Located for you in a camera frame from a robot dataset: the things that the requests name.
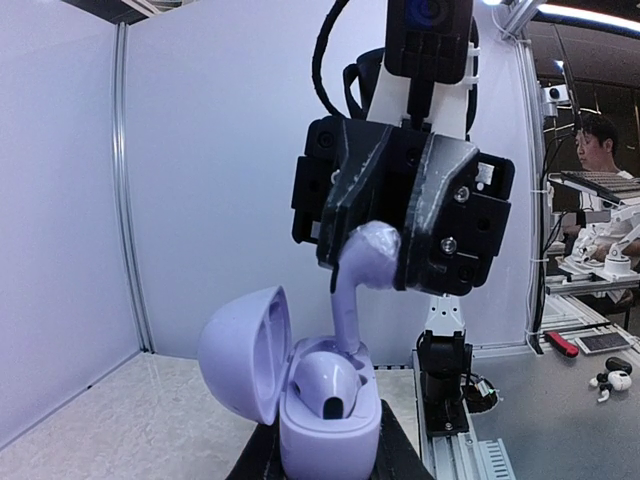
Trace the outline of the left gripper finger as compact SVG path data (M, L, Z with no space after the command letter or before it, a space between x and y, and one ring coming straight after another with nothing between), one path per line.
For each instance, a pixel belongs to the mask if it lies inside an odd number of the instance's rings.
M258 425L229 479L431 479L387 401L380 424L358 435L298 439L282 420Z

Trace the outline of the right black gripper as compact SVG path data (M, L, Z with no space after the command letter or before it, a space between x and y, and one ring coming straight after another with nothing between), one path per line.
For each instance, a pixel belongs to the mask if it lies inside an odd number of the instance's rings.
M401 237L395 289L465 296L499 255L514 177L512 160L466 140L326 116L297 160L292 238L335 270L357 226L385 222Z

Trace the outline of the purple earbud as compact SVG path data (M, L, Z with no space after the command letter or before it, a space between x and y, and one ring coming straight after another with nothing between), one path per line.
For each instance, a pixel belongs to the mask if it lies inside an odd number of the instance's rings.
M332 274L331 307L339 351L354 355L360 348L357 289L393 286L401 237L391 225L374 220L358 226L343 245Z
M322 420L348 418L363 386L346 357L327 351L304 356L295 368L293 383L299 399Z

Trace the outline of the purple round charging case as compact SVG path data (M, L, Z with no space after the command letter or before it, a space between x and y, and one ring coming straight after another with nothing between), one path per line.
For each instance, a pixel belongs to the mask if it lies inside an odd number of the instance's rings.
M332 336L293 341L285 291L274 286L217 310L200 335L203 379L229 411L277 426L289 479L367 479L382 404L365 345L353 354Z

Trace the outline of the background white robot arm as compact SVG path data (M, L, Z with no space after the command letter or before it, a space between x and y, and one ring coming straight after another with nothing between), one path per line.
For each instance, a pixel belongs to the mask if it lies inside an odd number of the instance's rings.
M602 267L603 272L637 273L639 270L639 206L609 209L608 222L582 228L569 258L585 267Z

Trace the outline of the black earbud case outside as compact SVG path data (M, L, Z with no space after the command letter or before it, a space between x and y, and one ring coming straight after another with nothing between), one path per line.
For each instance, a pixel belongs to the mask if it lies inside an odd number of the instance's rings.
M630 375L633 371L633 367L628 361L616 356L609 357L605 361L605 368L609 372L621 371L625 372L627 375Z

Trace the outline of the white earbud case outside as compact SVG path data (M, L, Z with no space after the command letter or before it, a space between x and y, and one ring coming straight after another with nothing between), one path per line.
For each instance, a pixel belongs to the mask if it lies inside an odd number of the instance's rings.
M632 379L630 375L623 370L599 373L589 380L589 386L600 392L599 398L597 399L598 403L606 402L612 391L623 392L628 390L631 385Z

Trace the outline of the background angled keyboard tray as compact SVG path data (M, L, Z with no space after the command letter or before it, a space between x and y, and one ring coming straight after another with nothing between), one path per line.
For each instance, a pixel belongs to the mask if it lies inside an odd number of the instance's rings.
M639 204L639 180L627 179L615 173L562 171L547 179L568 188L600 198L616 206Z

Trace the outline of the seated person in background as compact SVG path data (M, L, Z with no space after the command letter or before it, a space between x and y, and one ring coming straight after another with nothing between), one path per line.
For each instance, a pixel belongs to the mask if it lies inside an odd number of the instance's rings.
M586 113L581 115L582 129L576 135L576 153L583 170L588 172L615 173L623 178L634 178L629 172L621 170L615 156L619 146L619 135L615 125L605 116ZM581 210L599 211L604 202L598 197L582 193ZM579 225L563 229L565 253L570 254L573 244L582 228Z

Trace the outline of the red black hand tool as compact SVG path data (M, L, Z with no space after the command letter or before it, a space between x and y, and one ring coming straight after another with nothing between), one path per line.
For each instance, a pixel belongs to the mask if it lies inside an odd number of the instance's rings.
M543 337L549 345L566 358L576 358L580 353L576 345L565 339L557 331L544 332Z

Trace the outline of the smartphone on side bench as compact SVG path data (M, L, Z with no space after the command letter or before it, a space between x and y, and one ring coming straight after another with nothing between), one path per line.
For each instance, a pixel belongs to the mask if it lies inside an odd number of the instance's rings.
M596 355L631 347L630 341L618 332L593 334L575 339L576 345L585 355Z

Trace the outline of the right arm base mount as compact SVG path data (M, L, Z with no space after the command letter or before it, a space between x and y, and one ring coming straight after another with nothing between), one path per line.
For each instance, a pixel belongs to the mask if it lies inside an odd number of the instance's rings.
M473 347L466 335L425 330L416 342L425 427L429 437L468 432L462 377L471 373Z

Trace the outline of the right aluminium frame post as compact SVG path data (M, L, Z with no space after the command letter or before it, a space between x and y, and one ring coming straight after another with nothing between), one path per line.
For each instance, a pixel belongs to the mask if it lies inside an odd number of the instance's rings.
M537 78L533 47L528 38L527 26L536 16L541 1L504 1L493 14L502 39L514 44L516 65L523 91L525 111L525 136L529 158L529 199L531 200L532 246L530 248L530 282L527 297L525 340L538 355L541 325L545 307L546 213L548 193L546 175L543 173L547 148L543 134L543 100Z

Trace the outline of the aluminium frame post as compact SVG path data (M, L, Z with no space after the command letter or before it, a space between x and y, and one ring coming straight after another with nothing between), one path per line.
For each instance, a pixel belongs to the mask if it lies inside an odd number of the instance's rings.
M114 201L122 257L140 350L156 352L136 251L131 190L126 156L126 67L128 25L115 27L112 69L112 169Z
M541 325L545 307L546 213L548 193L546 175L543 173L547 148L543 134L543 100L537 78L533 47L528 38L527 26L536 16L541 1L504 1L493 14L502 39L514 44L516 65L523 91L525 111L525 136L529 158L529 199L531 200L532 246L530 248L530 282L527 297L525 340L538 355Z

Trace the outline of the left aluminium frame post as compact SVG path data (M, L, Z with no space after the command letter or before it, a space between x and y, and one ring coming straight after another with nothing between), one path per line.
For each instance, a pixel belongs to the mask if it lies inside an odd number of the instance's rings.
M128 25L115 27L112 69L112 169L114 201L122 257L140 350L156 352L136 251L131 190L126 156L126 67Z

